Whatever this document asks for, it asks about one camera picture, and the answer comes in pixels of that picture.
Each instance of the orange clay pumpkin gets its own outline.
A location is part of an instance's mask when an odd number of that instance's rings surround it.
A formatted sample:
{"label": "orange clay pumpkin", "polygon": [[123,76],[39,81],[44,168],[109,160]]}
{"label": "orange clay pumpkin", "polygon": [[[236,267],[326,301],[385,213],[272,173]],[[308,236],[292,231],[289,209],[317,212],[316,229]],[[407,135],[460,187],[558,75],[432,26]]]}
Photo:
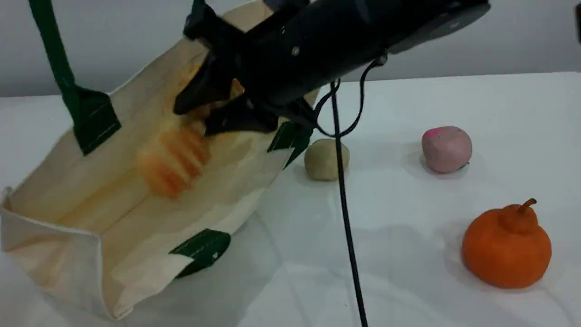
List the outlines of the orange clay pumpkin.
{"label": "orange clay pumpkin", "polygon": [[462,258],[474,275],[503,289],[528,287],[543,277],[551,260],[551,241],[530,207],[536,202],[488,210],[470,224]]}

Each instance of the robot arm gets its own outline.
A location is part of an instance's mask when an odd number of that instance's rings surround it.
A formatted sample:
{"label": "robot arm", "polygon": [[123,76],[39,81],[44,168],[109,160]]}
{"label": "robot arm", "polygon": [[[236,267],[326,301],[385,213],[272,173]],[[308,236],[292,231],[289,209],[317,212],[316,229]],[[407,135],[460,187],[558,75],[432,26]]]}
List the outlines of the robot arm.
{"label": "robot arm", "polygon": [[244,33],[195,0],[184,34],[209,54],[174,112],[228,99],[237,79],[244,94],[212,111],[206,134],[274,131],[279,116],[312,129],[317,113],[303,100],[309,91],[387,53],[453,33],[489,9],[487,0],[293,0]]}

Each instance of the canvas tote bag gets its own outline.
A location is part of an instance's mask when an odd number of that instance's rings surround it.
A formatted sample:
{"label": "canvas tote bag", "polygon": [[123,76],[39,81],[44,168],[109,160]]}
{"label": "canvas tote bag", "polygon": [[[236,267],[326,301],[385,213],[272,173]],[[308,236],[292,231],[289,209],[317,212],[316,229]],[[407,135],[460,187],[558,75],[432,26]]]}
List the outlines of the canvas tote bag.
{"label": "canvas tote bag", "polygon": [[[50,0],[30,6],[73,126],[3,192],[2,249],[52,297],[120,319],[176,277],[213,264],[312,131],[281,119],[274,133],[212,137],[212,158],[191,189],[175,200],[154,196],[136,152],[160,122],[180,119],[173,101],[206,49],[182,38],[116,91],[100,93],[76,85]],[[257,1],[223,17],[246,31],[270,13]],[[317,91],[306,96],[311,105]]]}

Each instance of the white table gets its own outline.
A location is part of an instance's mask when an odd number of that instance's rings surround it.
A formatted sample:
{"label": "white table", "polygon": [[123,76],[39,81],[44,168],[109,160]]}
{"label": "white table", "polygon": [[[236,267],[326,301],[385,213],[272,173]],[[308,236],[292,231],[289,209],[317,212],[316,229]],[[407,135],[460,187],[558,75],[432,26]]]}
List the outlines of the white table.
{"label": "white table", "polygon": [[[341,86],[346,126],[358,85]],[[0,99],[0,186],[16,185],[70,124],[58,97]],[[331,130],[330,107],[322,114]],[[462,171],[435,176],[419,144],[431,127],[472,137]],[[581,324],[581,74],[367,83],[347,193],[370,326]],[[461,265],[460,237],[483,211],[535,197],[553,258],[540,283],[507,292]],[[108,326],[50,307],[0,256],[7,326]],[[215,266],[174,282],[119,326],[358,326],[335,183],[307,180],[302,157],[265,195]]]}

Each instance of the black wire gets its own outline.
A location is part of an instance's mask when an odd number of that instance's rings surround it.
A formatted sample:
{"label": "black wire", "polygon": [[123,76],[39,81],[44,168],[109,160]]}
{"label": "black wire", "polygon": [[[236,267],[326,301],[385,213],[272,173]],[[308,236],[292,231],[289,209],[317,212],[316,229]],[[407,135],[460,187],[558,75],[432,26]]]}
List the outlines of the black wire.
{"label": "black wire", "polygon": [[[331,82],[331,89],[335,89],[335,82]],[[336,91],[331,94],[333,105],[333,121],[335,122],[335,149],[337,151],[337,167],[339,169],[339,194],[341,197],[341,211],[343,212],[343,223],[345,224],[345,236],[347,238],[347,250],[351,263],[351,273],[353,274],[353,285],[355,287],[355,297],[357,298],[357,308],[361,327],[368,327],[367,315],[365,314],[365,304],[363,303],[363,293],[359,282],[359,271],[357,269],[357,259],[353,247],[353,235],[351,234],[351,223],[349,222],[349,212],[347,210],[347,194],[345,192],[345,172],[343,170],[343,153],[341,152],[341,133],[339,132],[339,110],[337,108]]]}
{"label": "black wire", "polygon": [[[383,66],[385,64],[385,61],[387,60],[387,57],[381,56],[378,59],[372,61],[369,66],[367,66],[367,68],[365,68],[365,71],[363,71],[363,74],[361,74],[361,78],[359,79],[359,113],[357,113],[357,117],[355,118],[355,121],[344,131],[340,132],[338,135],[340,135],[341,137],[351,133],[355,127],[357,127],[357,124],[359,124],[359,120],[361,119],[361,114],[363,113],[363,103],[365,101],[365,79],[367,78],[367,74],[370,72],[371,69],[376,68],[376,67],[380,67]],[[323,105],[327,102],[327,100],[329,100],[329,97],[334,96],[337,91],[339,90],[339,86],[341,85],[341,79],[338,80],[337,86],[334,87],[333,86],[334,83],[331,84],[331,90],[329,91],[329,93],[325,94],[317,103],[317,105],[315,106],[315,115],[316,117],[319,116],[319,113],[321,113],[321,109],[323,107]],[[328,137],[336,137],[337,136],[337,131],[335,132],[335,134],[330,134],[327,133],[319,124],[317,124],[317,129],[324,135],[328,136]]]}
{"label": "black wire", "polygon": [[367,314],[365,314],[365,303],[363,302],[363,293],[361,291],[361,282],[359,280],[359,271],[357,269],[357,258],[355,257],[355,248],[353,246],[353,235],[351,232],[351,223],[349,222],[349,210],[347,208],[347,192],[345,192],[345,170],[343,169],[343,152],[341,151],[341,137],[351,133],[357,124],[359,124],[359,119],[361,118],[361,113],[363,112],[363,104],[365,102],[365,92],[364,84],[365,79],[369,71],[375,67],[383,66],[387,61],[387,54],[383,54],[367,66],[361,78],[359,79],[359,93],[360,93],[360,103],[359,103],[359,113],[355,121],[344,131],[339,130],[339,109],[337,106],[337,91],[341,85],[341,79],[338,80],[337,85],[335,82],[331,82],[331,90],[329,93],[325,94],[321,100],[317,103],[314,111],[316,117],[321,113],[321,109],[325,102],[331,97],[331,103],[333,107],[333,122],[335,125],[335,134],[331,135],[323,128],[317,124],[317,129],[324,135],[328,137],[333,137],[335,139],[335,149],[337,152],[337,167],[339,170],[339,194],[341,198],[341,211],[343,213],[343,224],[345,225],[345,238],[347,239],[347,251],[349,252],[349,262],[351,263],[351,273],[353,274],[353,286],[355,288],[355,297],[357,299],[357,308],[359,310],[359,319],[361,320],[361,327],[368,327],[367,324]]}

